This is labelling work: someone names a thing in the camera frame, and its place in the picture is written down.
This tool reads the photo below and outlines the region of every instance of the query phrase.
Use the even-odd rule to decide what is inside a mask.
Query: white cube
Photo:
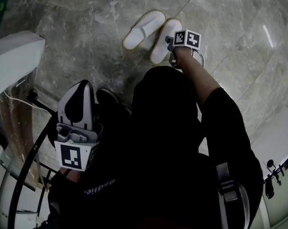
[[[174,47],[188,47],[200,50],[201,34],[190,31],[182,30],[176,31],[173,38]]]
[[[61,167],[85,171],[92,163],[98,143],[74,143],[69,139],[66,143],[54,142]]]

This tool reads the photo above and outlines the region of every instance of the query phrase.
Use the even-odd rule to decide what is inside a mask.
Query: white cable
[[[45,109],[43,109],[43,108],[39,108],[39,107],[33,106],[33,105],[31,105],[31,104],[29,104],[29,103],[27,103],[27,102],[25,102],[25,101],[23,101],[23,100],[21,100],[21,99],[14,98],[14,97],[10,97],[5,91],[4,91],[4,93],[5,93],[6,96],[7,96],[8,98],[10,98],[10,99],[13,99],[13,100],[16,100],[16,101],[20,101],[20,102],[22,102],[22,103],[24,103],[24,104],[27,104],[27,105],[31,106],[32,108],[42,109],[42,110],[44,110],[46,113],[48,113],[48,114],[51,115],[51,113],[49,113],[47,110],[45,110]]]
[[[197,49],[192,49],[192,57],[193,57],[193,53],[194,53],[194,52],[197,52],[197,53],[199,54],[199,56],[201,57],[201,65],[202,65],[202,67],[204,67],[204,66],[203,66],[203,65],[204,65],[204,59],[203,59],[202,54],[199,53],[199,51],[198,51]]]

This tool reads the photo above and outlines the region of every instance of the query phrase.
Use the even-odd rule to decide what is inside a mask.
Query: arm
[[[65,175],[67,169],[66,168],[60,168],[60,173],[62,175]],[[66,178],[69,179],[70,181],[72,182],[75,182],[75,183],[78,183],[80,181],[80,178],[81,178],[81,175],[82,175],[82,172],[81,171],[77,171],[77,170],[71,170]]]
[[[201,64],[192,57],[189,48],[178,47],[175,49],[175,53],[178,57],[177,64],[195,88],[198,106],[202,112],[205,101],[215,89],[220,88],[220,85]]]
[[[243,185],[250,202],[250,221],[263,193],[263,174],[245,131],[243,117],[232,98],[191,56],[186,48],[175,50],[177,64],[191,80],[202,112],[209,157],[216,165],[228,162],[230,175]]]

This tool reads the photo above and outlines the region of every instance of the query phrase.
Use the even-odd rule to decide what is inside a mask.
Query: black sleeve
[[[243,117],[223,88],[214,90],[206,100],[202,124],[212,163],[228,162],[230,176],[245,187],[252,223],[263,193],[263,173],[251,150]]]
[[[79,185],[67,179],[60,172],[51,180],[51,187],[48,194],[48,205],[50,210],[49,220],[59,216],[58,211],[52,205],[56,203],[59,207],[60,214],[64,214],[69,211],[75,211],[79,199]]]

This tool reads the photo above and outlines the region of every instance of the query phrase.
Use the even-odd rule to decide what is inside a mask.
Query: hand
[[[188,47],[175,47],[174,52],[177,58],[192,56],[192,50]]]
[[[67,171],[66,168],[63,168],[63,167],[60,168],[60,172],[61,172],[62,175],[64,175],[66,171]],[[81,175],[82,175],[82,171],[71,170],[71,171],[67,174],[66,178],[69,179],[69,180],[72,181],[72,182],[77,183],[77,182],[80,181]]]

